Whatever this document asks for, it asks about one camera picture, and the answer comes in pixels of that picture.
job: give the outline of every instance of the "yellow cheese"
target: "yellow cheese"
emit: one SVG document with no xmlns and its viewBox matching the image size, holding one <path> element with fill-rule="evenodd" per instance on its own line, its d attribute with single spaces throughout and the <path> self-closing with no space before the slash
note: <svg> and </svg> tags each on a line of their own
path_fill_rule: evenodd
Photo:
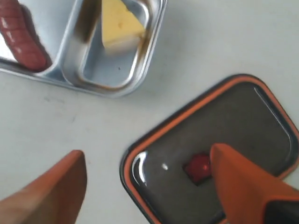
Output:
<svg viewBox="0 0 299 224">
<path fill-rule="evenodd" d="M 121 0 L 102 0 L 102 41 L 107 50 L 138 44 L 145 29 Z"/>
</svg>

